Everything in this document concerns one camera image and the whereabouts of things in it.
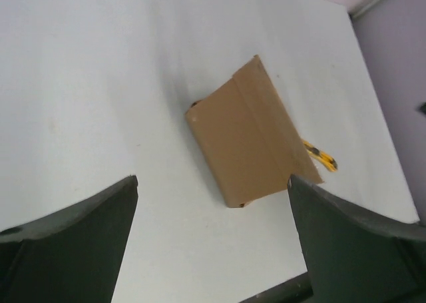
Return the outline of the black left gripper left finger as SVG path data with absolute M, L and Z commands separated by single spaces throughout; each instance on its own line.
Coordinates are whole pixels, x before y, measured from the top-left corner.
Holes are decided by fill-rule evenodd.
M 111 302 L 137 202 L 128 176 L 94 196 L 1 231 L 2 302 Z

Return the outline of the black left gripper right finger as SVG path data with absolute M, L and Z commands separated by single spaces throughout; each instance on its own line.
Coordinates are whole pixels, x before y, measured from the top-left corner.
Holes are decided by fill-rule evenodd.
M 425 227 L 292 175 L 288 194 L 314 302 L 424 302 Z

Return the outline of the yellow utility knife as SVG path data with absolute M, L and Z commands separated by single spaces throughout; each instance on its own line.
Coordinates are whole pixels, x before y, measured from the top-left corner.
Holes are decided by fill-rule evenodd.
M 337 172 L 338 165 L 336 160 L 332 156 L 318 149 L 317 147 L 315 147 L 313 144 L 309 143 L 308 141 L 303 140 L 302 142 L 308 154 L 312 158 L 319 161 L 324 167 L 327 168 L 328 171 Z

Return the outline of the brown cardboard express box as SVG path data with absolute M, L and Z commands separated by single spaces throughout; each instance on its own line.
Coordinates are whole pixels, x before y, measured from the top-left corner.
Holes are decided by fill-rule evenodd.
M 258 55 L 185 117 L 229 208 L 286 190 L 293 174 L 323 182 Z

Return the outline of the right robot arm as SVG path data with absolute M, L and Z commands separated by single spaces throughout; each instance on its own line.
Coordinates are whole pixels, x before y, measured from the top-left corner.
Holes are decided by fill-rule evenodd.
M 426 115 L 426 103 L 421 104 L 421 105 L 418 107 L 418 111 L 419 111 L 420 113 L 423 113 L 424 115 Z

